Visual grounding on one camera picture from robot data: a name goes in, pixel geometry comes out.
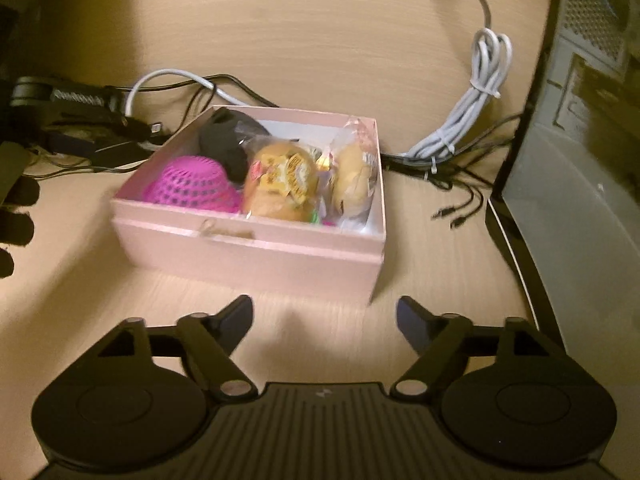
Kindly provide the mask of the black gloved hand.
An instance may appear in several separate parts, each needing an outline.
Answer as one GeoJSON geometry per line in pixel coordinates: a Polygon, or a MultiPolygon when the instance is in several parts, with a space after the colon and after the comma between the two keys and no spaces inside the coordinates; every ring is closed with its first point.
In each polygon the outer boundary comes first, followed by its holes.
{"type": "Polygon", "coordinates": [[[21,144],[1,142],[1,277],[14,272],[15,264],[4,245],[23,247],[35,234],[35,225],[24,208],[34,206],[39,200],[40,186],[26,176],[30,153],[21,144]]]}

